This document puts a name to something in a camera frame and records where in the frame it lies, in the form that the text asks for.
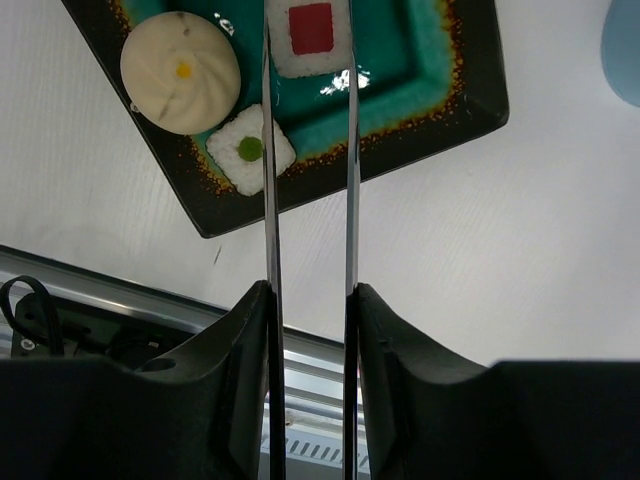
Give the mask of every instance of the black cable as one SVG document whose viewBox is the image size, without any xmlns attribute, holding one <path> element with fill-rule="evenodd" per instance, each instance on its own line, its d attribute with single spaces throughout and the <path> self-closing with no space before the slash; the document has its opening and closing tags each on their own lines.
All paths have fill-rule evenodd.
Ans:
<svg viewBox="0 0 640 480">
<path fill-rule="evenodd" d="M 47 329 L 47 335 L 42 335 L 21 325 L 16 320 L 11 308 L 9 293 L 11 287 L 18 282 L 26 283 L 33 290 L 35 299 L 40 307 L 40 313 L 43 316 L 42 321 Z M 64 338 L 58 312 L 53 304 L 51 295 L 49 295 L 45 286 L 38 280 L 27 275 L 21 275 L 5 282 L 4 285 L 0 287 L 0 310 L 2 310 L 2 314 L 7 319 L 7 323 L 14 331 L 35 343 L 48 346 L 51 355 L 64 355 Z"/>
</svg>

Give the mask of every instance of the white surface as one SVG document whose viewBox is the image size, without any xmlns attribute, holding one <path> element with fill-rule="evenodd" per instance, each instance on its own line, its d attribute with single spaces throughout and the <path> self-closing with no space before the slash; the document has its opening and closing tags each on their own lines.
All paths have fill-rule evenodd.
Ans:
<svg viewBox="0 0 640 480">
<path fill-rule="evenodd" d="M 600 67 L 608 5 L 499 0 L 509 124 L 363 186 L 362 280 L 473 359 L 638 355 L 640 109 Z M 1 18 L 0 243 L 224 306 L 265 277 L 263 224 L 198 236 L 60 2 Z M 281 218 L 285 321 L 335 338 L 344 208 Z"/>
</svg>

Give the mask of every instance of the food item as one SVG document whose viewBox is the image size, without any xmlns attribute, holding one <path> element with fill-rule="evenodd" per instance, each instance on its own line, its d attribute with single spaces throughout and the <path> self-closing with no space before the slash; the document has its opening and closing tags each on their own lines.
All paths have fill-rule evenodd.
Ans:
<svg viewBox="0 0 640 480">
<path fill-rule="evenodd" d="M 271 0 L 271 54 L 278 73 L 297 78 L 349 67 L 349 0 Z"/>
<path fill-rule="evenodd" d="M 240 95 L 240 67 L 231 44 L 215 25 L 191 13 L 163 13 L 134 28 L 122 49 L 120 71 L 140 113 L 172 133 L 215 127 Z"/>
<path fill-rule="evenodd" d="M 252 105 L 207 140 L 207 150 L 242 195 L 250 197 L 264 187 L 262 165 L 262 105 Z M 296 159 L 296 152 L 278 124 L 273 122 L 276 174 Z"/>
</svg>

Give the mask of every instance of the rice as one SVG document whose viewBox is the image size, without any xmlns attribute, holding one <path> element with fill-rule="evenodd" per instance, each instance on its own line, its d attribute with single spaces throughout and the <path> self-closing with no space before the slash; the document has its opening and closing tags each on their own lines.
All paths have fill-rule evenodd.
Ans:
<svg viewBox="0 0 640 480">
<path fill-rule="evenodd" d="M 262 105 L 252 105 L 207 140 L 207 151 L 213 157 L 213 161 L 242 195 L 255 195 L 264 187 L 262 152 L 260 151 L 255 161 L 246 161 L 238 153 L 242 141 L 247 137 L 262 139 L 263 120 Z M 293 164 L 296 152 L 275 120 L 273 132 L 276 174 L 280 175 Z"/>
<path fill-rule="evenodd" d="M 281 76 L 307 77 L 349 67 L 352 52 L 349 0 L 270 0 L 268 8 L 271 55 Z M 298 19 L 293 16 L 296 12 L 301 14 Z M 320 35 L 330 35 L 331 45 L 314 43 L 305 49 L 311 53 L 295 52 L 295 37 L 306 43 Z"/>
</svg>

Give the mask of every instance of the ceramic plate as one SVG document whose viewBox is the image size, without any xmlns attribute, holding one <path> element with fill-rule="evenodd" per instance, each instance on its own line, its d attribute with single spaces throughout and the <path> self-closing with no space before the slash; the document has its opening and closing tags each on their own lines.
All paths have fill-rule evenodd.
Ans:
<svg viewBox="0 0 640 480">
<path fill-rule="evenodd" d="M 232 115 L 260 103 L 262 0 L 62 0 L 203 237 L 263 218 L 262 194 L 238 194 L 207 153 L 211 132 L 181 136 L 131 110 L 120 77 L 128 33 L 183 10 L 228 36 L 243 78 Z M 507 100 L 493 0 L 355 0 L 362 177 L 415 162 L 500 128 Z M 298 158 L 278 181 L 287 210 L 345 188 L 348 75 L 272 75 L 274 115 Z"/>
</svg>

